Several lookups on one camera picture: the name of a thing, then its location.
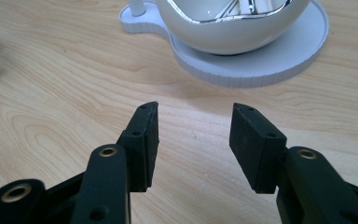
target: screw hole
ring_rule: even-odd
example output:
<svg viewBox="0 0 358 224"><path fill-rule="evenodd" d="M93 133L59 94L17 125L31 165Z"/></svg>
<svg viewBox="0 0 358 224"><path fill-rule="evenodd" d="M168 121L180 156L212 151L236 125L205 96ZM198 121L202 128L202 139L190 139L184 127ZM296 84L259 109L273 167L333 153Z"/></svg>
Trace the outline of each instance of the screw hole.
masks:
<svg viewBox="0 0 358 224"><path fill-rule="evenodd" d="M109 209L105 206L94 208L89 214L89 219L93 221L101 221L106 218L106 215L109 213Z"/></svg>
<svg viewBox="0 0 358 224"><path fill-rule="evenodd" d="M116 153L117 153L117 149L108 147L108 148L104 148L103 150L100 151L100 156L110 157L110 156L115 155Z"/></svg>
<svg viewBox="0 0 358 224"><path fill-rule="evenodd" d="M358 216L353 212L341 210L339 211L339 214L351 223L358 223Z"/></svg>
<svg viewBox="0 0 358 224"><path fill-rule="evenodd" d="M306 149L301 149L298 152L298 155L302 158L308 159L308 160L315 160L316 159L316 154L306 150Z"/></svg>
<svg viewBox="0 0 358 224"><path fill-rule="evenodd" d="M14 203L23 199L31 192L31 185L29 184L19 184L9 189L2 195L2 202L4 203Z"/></svg>

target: table surface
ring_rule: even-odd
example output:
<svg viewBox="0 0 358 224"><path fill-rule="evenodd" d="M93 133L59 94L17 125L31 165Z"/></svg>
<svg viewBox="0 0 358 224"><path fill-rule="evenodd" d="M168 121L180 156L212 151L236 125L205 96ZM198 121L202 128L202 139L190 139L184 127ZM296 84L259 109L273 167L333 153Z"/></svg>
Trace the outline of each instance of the table surface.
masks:
<svg viewBox="0 0 358 224"><path fill-rule="evenodd" d="M37 178L50 188L83 172L151 101L160 144L153 187L131 195L133 223L281 222L276 195L255 194L229 148L233 103L358 185L358 1L322 4L330 32L315 63L229 89L188 74L163 37L124 32L125 0L0 0L0 187Z"/></svg>

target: white saucer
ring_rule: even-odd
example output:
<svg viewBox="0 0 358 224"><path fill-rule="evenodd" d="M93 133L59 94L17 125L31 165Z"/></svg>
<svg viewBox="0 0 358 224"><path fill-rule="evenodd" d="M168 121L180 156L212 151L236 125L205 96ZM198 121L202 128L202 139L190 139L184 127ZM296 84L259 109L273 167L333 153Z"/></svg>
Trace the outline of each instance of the white saucer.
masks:
<svg viewBox="0 0 358 224"><path fill-rule="evenodd" d="M176 38L159 16L154 2L145 1L146 13L133 17L128 6L119 15L128 33L154 33L170 40L176 60L191 75L219 86L252 88L293 77L310 66L322 49L329 20L316 0L278 39L263 48L233 56L219 56L192 49Z"/></svg>

